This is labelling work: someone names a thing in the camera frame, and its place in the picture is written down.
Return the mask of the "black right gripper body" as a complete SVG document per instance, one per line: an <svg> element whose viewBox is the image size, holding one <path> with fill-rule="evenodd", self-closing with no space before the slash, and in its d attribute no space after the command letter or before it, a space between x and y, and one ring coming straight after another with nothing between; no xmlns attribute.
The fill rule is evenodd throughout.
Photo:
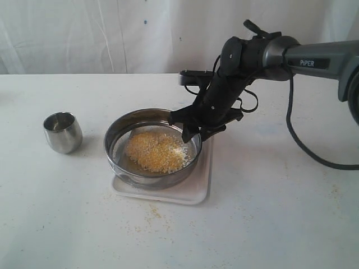
<svg viewBox="0 0 359 269"><path fill-rule="evenodd" d="M243 91L243 78L213 73L207 86L200 91L193 103L185 108L170 112L169 123L216 128L234 120L229 111Z"/></svg>

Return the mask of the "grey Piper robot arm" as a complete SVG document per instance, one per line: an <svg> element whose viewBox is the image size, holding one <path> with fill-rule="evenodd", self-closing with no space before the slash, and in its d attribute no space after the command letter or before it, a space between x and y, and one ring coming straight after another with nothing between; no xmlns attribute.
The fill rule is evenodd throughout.
<svg viewBox="0 0 359 269"><path fill-rule="evenodd" d="M358 42L340 41L301 45L290 36L274 39L232 37L219 56L220 66L212 76L203 72L182 72L190 80L184 85L200 88L194 102L172 111L169 124L183 125L182 139L196 134L202 140L223 132L227 123L241 120L245 109L233 108L234 102L254 80L286 81L296 74L334 79L338 99L347 102L358 121Z"/></svg>

